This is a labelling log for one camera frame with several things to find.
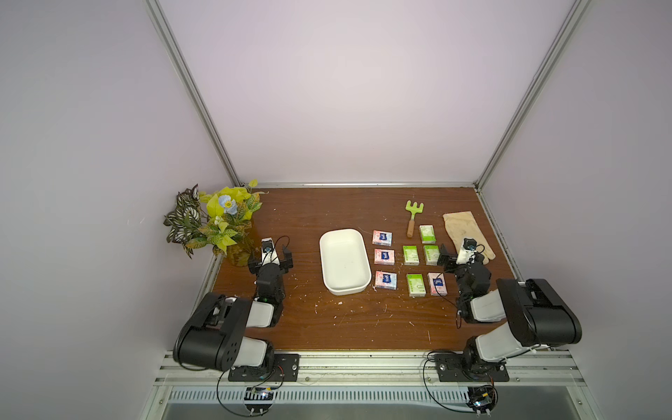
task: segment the light purple wall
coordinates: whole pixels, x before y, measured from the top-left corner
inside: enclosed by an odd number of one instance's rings
[[[525,278],[583,326],[571,351],[606,419],[668,419],[672,3],[587,12],[485,187]]]
[[[572,0],[162,0],[242,179],[473,182]]]
[[[162,214],[226,173],[141,1],[3,1],[0,69],[0,418],[137,418],[210,260]]]

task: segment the white plastic tray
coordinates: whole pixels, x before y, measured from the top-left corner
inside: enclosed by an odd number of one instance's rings
[[[332,230],[320,238],[325,286],[337,296],[359,293],[371,282],[371,266],[362,234],[354,229]]]

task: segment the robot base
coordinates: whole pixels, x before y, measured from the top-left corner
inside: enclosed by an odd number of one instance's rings
[[[267,379],[266,382],[296,382],[298,379],[298,354],[276,354],[274,364],[282,368],[276,369],[273,375]],[[265,380],[264,375],[257,376],[258,370],[253,373],[252,369],[247,366],[238,366],[231,368],[228,371],[229,382],[262,382]],[[282,372],[285,372],[285,377],[282,378]]]
[[[486,374],[475,374],[456,368],[462,366],[461,354],[435,353],[432,357],[436,360],[436,372],[441,382],[490,382],[490,378],[495,382],[509,381],[509,373],[503,364],[493,366]]]

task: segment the artificial plant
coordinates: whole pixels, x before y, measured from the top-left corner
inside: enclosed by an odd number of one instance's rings
[[[226,255],[227,247],[236,245],[248,235],[252,215],[261,208],[254,179],[246,187],[223,188],[214,194],[198,191],[198,184],[177,195],[175,209],[165,216],[170,226],[166,241],[179,243],[189,258],[194,249],[212,245],[216,255]]]

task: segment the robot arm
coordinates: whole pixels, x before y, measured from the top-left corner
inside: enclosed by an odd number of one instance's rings
[[[273,327],[282,315],[285,298],[282,275],[293,267],[292,254],[283,247],[279,259],[270,238],[264,239],[262,257],[250,256],[248,268],[257,276],[253,300],[207,293],[180,331],[173,348],[173,359],[221,370],[244,366],[250,380],[270,374],[274,366],[273,345],[264,340],[244,337],[248,327]]]
[[[530,279],[521,285],[514,279],[499,279],[497,289],[488,293],[491,274],[482,259],[475,255],[466,264],[457,261],[457,256],[441,246],[439,265],[456,277],[458,314],[468,323],[507,319],[490,333],[471,337],[461,355],[441,355],[453,364],[459,363],[466,380],[484,380],[496,374],[496,380],[506,381],[507,358],[541,346],[557,347],[581,340],[579,320],[546,280]]]
[[[268,303],[208,293],[180,331],[173,359],[221,371],[261,366],[269,343],[243,335],[247,327],[268,327],[273,312]]]

